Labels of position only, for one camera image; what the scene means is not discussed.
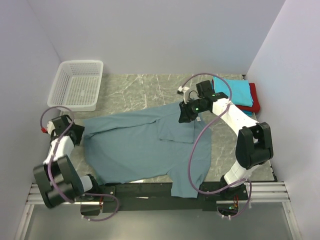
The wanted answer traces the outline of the grey-blue t-shirt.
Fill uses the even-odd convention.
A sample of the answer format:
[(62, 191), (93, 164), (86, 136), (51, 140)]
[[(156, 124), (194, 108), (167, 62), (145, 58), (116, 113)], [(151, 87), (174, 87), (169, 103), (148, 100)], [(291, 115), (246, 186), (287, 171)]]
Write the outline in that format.
[(168, 175), (171, 195), (196, 198), (211, 166), (212, 133), (179, 123), (178, 103), (84, 120), (84, 155), (100, 184)]

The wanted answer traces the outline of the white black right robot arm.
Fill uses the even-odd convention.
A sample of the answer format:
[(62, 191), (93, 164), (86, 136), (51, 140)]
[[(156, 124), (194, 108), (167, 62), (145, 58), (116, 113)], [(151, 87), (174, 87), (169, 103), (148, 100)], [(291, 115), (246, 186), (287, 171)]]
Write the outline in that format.
[(198, 98), (191, 99), (189, 87), (181, 85), (178, 94), (183, 96), (179, 103), (179, 123), (190, 123), (202, 112), (209, 111), (223, 120), (236, 134), (236, 161), (222, 177), (224, 186), (214, 191), (202, 191), (194, 184), (192, 188), (200, 194), (215, 195), (228, 188), (235, 188), (249, 179), (252, 172), (274, 156), (271, 128), (266, 122), (259, 123), (243, 113), (232, 103), (232, 96), (215, 92), (211, 81), (196, 85)]

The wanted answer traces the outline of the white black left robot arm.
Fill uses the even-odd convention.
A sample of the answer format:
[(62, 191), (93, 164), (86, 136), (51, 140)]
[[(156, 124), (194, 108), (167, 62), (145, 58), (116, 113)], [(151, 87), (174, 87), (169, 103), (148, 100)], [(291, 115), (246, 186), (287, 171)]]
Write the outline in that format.
[(48, 164), (51, 156), (54, 156), (51, 175), (53, 178), (62, 177), (56, 185), (68, 199), (74, 201), (85, 193), (98, 189), (96, 179), (91, 174), (80, 177), (70, 160), (74, 147), (81, 143), (84, 130), (84, 126), (72, 123), (71, 117), (66, 114), (49, 121), (44, 129), (50, 135), (50, 149), (43, 163), (33, 168), (33, 175), (43, 202), (49, 209), (66, 202), (49, 178)]

